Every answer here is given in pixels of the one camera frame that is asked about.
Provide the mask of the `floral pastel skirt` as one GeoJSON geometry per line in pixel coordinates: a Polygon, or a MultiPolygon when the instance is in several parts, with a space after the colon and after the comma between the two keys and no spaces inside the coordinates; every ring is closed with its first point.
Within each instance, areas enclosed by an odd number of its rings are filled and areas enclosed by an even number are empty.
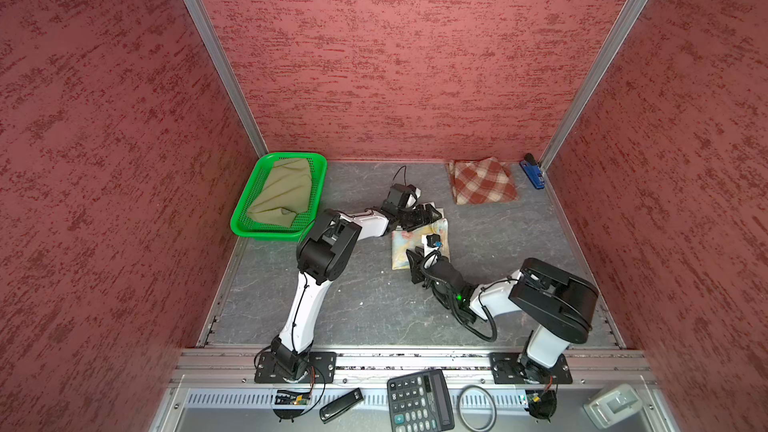
{"type": "Polygon", "coordinates": [[[391,268],[393,270],[408,269],[409,263],[406,257],[407,250],[415,250],[417,247],[423,247],[422,236],[432,233],[441,235],[443,247],[440,252],[442,255],[450,256],[450,247],[448,244],[448,220],[444,217],[444,209],[437,208],[443,215],[443,218],[433,224],[416,229],[413,232],[396,230],[392,232],[392,260],[391,268]]]}

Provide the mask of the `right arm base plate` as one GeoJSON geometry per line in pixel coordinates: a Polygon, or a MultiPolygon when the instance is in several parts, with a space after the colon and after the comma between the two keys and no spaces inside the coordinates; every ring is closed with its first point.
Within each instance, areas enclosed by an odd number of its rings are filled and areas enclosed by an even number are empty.
{"type": "Polygon", "coordinates": [[[490,370],[495,384],[570,385],[573,378],[566,357],[561,354],[547,368],[522,353],[492,352],[490,370]]]}

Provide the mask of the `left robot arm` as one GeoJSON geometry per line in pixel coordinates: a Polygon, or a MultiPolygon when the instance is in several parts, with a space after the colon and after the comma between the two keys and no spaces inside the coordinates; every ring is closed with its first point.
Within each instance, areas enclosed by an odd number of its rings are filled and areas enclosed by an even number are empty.
{"type": "Polygon", "coordinates": [[[305,376],[323,301],[346,269],[358,241],[396,229],[414,231],[442,218],[431,204],[393,212],[369,208],[355,214],[327,209],[318,215],[297,246],[298,284],[286,323],[267,348],[276,370],[289,382],[305,376]]]}

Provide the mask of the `olive green skirt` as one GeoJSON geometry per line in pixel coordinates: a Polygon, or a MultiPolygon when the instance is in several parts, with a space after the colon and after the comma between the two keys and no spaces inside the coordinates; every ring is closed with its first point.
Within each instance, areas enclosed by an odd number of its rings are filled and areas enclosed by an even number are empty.
{"type": "Polygon", "coordinates": [[[312,175],[306,158],[276,161],[260,194],[247,209],[251,220],[272,226],[290,227],[309,207],[312,175]]]}

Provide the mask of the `green plastic basket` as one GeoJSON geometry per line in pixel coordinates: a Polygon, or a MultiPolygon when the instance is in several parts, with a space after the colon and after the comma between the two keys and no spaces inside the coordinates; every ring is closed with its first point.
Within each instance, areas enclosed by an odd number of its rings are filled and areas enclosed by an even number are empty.
{"type": "Polygon", "coordinates": [[[240,237],[254,238],[263,241],[289,241],[299,240],[305,228],[315,219],[322,197],[322,191],[327,171],[327,160],[318,153],[307,152],[275,152],[260,158],[246,182],[241,197],[230,220],[232,231],[240,237]],[[248,209],[262,194],[265,184],[275,165],[285,165],[286,162],[295,164],[296,159],[305,159],[308,176],[311,178],[311,190],[307,193],[306,210],[301,213],[290,211],[288,217],[292,219],[290,224],[271,224],[253,220],[248,214],[248,209]]]}

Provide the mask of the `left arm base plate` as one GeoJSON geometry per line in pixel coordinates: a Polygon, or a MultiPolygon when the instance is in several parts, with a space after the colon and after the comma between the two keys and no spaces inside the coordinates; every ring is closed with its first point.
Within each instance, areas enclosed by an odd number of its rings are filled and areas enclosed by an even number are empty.
{"type": "Polygon", "coordinates": [[[257,384],[309,384],[314,379],[320,385],[334,381],[337,354],[335,352],[309,352],[300,355],[296,361],[297,372],[289,371],[278,363],[274,352],[265,352],[258,357],[253,382],[257,384]]]}

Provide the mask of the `red plaid skirt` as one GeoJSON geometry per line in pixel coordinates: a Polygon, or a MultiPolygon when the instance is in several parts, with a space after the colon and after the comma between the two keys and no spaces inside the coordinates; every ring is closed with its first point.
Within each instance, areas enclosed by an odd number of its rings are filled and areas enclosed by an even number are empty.
{"type": "Polygon", "coordinates": [[[507,203],[518,199],[511,169],[496,157],[446,164],[451,193],[457,205],[507,203]]]}

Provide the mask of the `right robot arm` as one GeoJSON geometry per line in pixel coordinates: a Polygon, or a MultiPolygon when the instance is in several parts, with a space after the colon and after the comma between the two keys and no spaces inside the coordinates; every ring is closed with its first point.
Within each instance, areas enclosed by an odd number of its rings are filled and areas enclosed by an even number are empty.
{"type": "Polygon", "coordinates": [[[497,340],[498,316],[521,312],[536,321],[522,352],[491,356],[495,383],[573,382],[564,352],[573,344],[584,344],[592,330],[599,292],[590,281],[528,258],[505,278],[474,284],[437,248],[418,247],[408,250],[406,257],[412,282],[431,290],[465,330],[485,342],[497,340]]]}

